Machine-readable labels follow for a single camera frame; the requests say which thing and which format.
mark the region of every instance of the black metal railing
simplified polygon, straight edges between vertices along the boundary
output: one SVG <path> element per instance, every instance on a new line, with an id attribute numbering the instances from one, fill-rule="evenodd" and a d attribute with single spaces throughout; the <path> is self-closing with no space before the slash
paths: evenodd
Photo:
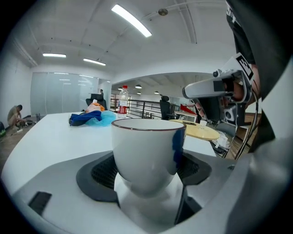
<path id="1" fill-rule="evenodd" d="M 174 113 L 175 109 L 179 110 L 179 106 L 170 104 L 171 113 Z M 111 99 L 110 110 L 113 112 L 118 111 L 118 99 Z M 161 119 L 160 103 L 157 101 L 143 101 L 143 100 L 128 100 L 127 102 L 127 116 L 132 118 L 149 118 L 149 119 Z"/>

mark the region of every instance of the dark blue cloth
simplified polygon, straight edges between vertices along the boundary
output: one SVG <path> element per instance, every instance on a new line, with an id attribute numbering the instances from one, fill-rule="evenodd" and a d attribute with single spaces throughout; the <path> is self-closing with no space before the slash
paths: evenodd
<path id="1" fill-rule="evenodd" d="M 71 114 L 71 126 L 73 125 L 74 122 L 76 121 L 81 121 L 86 123 L 88 120 L 92 119 L 92 118 L 96 118 L 97 120 L 101 121 L 102 117 L 101 117 L 101 112 L 100 111 L 93 111 L 93 112 L 89 112 L 88 114 L 84 114 L 84 115 L 76 115 L 76 114 Z"/>

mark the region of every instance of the office chair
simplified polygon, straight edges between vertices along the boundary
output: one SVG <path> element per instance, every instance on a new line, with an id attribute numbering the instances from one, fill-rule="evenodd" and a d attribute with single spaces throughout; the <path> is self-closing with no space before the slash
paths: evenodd
<path id="1" fill-rule="evenodd" d="M 103 96 L 100 95 L 100 94 L 92 93 L 92 94 L 91 94 L 91 98 L 87 98 L 87 99 L 86 99 L 87 105 L 89 106 L 89 105 L 92 103 L 92 101 L 93 101 L 94 99 L 97 100 L 97 103 L 98 103 L 98 104 L 102 105 L 102 106 L 105 108 L 105 111 L 108 110 L 108 109 L 107 109 L 107 103 L 106 103 L 106 100 L 105 100 L 105 99 L 103 98 Z"/>
<path id="2" fill-rule="evenodd" d="M 162 96 L 160 100 L 160 108 L 162 120 L 179 119 L 179 115 L 173 115 L 171 112 L 171 105 L 167 96 Z"/>
<path id="3" fill-rule="evenodd" d="M 222 122 L 216 126 L 215 130 L 223 132 L 226 136 L 229 136 L 232 138 L 228 149 L 223 149 L 221 147 L 216 148 L 216 145 L 213 142 L 211 142 L 212 148 L 215 151 L 215 153 L 220 155 L 222 158 L 225 158 L 227 156 L 227 153 L 231 147 L 231 144 L 236 136 L 236 127 L 233 125 Z"/>

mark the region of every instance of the plastic bottle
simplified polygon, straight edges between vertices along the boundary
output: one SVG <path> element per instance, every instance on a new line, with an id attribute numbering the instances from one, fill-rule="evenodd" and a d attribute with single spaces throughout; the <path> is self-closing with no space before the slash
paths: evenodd
<path id="1" fill-rule="evenodd" d="M 120 92 L 118 100 L 118 119 L 125 119 L 127 112 L 128 90 L 127 85 L 122 86 L 123 90 Z"/>

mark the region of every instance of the yellow table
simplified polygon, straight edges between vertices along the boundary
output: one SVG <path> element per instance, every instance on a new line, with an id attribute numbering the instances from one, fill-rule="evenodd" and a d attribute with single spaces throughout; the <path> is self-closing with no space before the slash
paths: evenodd
<path id="1" fill-rule="evenodd" d="M 179 120 L 179 119 L 171 119 L 170 121 L 193 123 L 191 121 L 185 121 L 185 120 Z M 187 124 L 186 126 L 187 126 L 186 128 L 187 136 L 199 138 L 206 141 L 216 140 L 220 137 L 220 134 L 216 130 L 209 128 L 207 126 L 200 126 L 199 123 L 196 123 L 196 125 Z"/>

